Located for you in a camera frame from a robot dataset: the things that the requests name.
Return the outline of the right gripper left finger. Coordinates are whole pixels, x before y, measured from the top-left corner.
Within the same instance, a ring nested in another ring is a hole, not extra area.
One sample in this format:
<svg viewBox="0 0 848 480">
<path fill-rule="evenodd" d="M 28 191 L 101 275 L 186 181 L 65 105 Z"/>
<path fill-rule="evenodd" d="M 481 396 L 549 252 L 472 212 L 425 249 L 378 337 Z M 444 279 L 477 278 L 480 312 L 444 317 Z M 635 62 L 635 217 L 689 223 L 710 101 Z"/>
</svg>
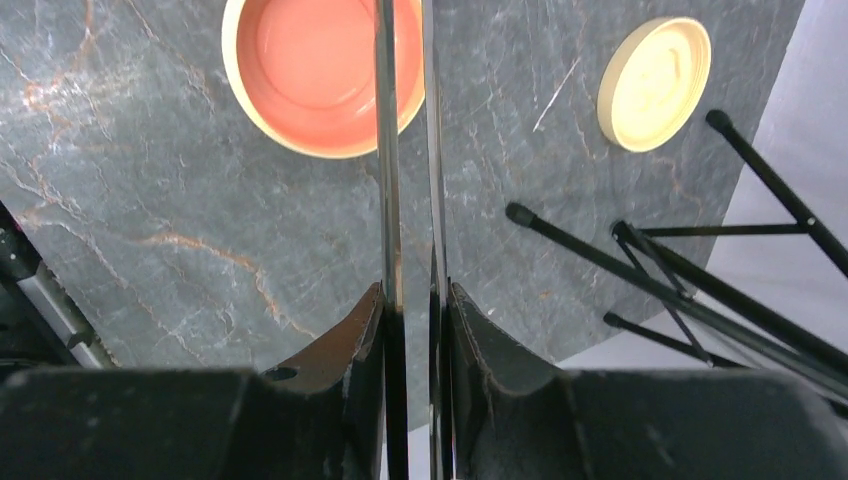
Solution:
<svg viewBox="0 0 848 480">
<path fill-rule="evenodd" d="M 5 479 L 376 479 L 383 295 L 264 373 L 38 368 L 1 387 Z"/>
</svg>

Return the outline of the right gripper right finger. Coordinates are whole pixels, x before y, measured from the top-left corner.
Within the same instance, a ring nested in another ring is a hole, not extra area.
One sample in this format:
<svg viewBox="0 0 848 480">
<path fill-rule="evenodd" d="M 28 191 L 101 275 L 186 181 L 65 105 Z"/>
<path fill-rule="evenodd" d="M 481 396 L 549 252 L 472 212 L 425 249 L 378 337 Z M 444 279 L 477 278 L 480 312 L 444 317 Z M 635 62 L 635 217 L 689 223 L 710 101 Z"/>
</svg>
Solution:
<svg viewBox="0 0 848 480">
<path fill-rule="evenodd" d="M 847 443 L 804 384 L 763 370 L 563 370 L 448 305 L 462 479 L 843 479 Z"/>
</svg>

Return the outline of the metal serving tongs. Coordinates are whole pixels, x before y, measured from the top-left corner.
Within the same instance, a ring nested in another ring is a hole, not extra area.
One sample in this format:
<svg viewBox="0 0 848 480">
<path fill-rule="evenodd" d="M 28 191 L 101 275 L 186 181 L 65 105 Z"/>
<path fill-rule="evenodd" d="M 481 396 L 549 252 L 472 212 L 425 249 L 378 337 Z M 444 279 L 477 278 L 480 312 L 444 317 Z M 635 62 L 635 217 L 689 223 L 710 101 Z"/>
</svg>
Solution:
<svg viewBox="0 0 848 480">
<path fill-rule="evenodd" d="M 422 4 L 428 179 L 432 223 L 429 300 L 429 458 L 434 479 L 455 475 L 451 353 L 446 259 L 442 105 L 436 46 L 435 2 Z M 375 4 L 377 154 L 380 171 L 385 418 L 388 476 L 409 476 L 406 343 L 400 233 L 395 15 L 390 1 Z"/>
</svg>

